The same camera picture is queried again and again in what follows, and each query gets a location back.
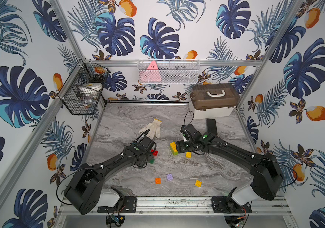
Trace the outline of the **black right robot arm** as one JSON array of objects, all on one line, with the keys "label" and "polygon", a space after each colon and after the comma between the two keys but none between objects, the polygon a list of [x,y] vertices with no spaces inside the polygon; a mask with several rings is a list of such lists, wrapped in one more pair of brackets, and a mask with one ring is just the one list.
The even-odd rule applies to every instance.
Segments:
[{"label": "black right robot arm", "polygon": [[226,200],[243,206],[256,199],[275,199],[284,176],[274,155],[260,155],[244,150],[210,132],[201,134],[191,124],[183,125],[180,133],[184,139],[176,142],[178,153],[201,152],[216,155],[238,165],[253,176],[251,183],[235,187]]}]

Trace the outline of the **lime green lego brick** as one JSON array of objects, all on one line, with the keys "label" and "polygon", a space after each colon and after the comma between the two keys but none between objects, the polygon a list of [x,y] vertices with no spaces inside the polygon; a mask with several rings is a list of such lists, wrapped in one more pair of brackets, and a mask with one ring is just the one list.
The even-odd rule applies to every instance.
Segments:
[{"label": "lime green lego brick", "polygon": [[170,149],[173,156],[177,156],[179,154],[175,146],[171,146]]}]

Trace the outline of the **yellow long lego brick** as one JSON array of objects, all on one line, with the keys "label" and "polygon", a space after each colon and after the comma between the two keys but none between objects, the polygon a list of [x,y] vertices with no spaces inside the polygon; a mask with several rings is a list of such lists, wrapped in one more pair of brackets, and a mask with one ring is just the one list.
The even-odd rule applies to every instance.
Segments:
[{"label": "yellow long lego brick", "polygon": [[177,149],[176,149],[176,143],[175,143],[175,142],[171,142],[171,143],[170,143],[170,149],[171,149],[172,151],[177,151]]}]

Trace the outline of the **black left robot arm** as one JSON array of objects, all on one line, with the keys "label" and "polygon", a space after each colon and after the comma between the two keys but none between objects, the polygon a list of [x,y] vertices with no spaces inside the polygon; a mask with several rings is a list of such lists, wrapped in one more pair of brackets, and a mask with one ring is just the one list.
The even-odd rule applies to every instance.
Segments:
[{"label": "black left robot arm", "polygon": [[108,179],[128,167],[143,168],[153,159],[152,150],[155,149],[156,143],[145,137],[124,147],[109,160],[94,165],[82,164],[66,187],[64,197],[81,215],[88,214],[97,205]]}]

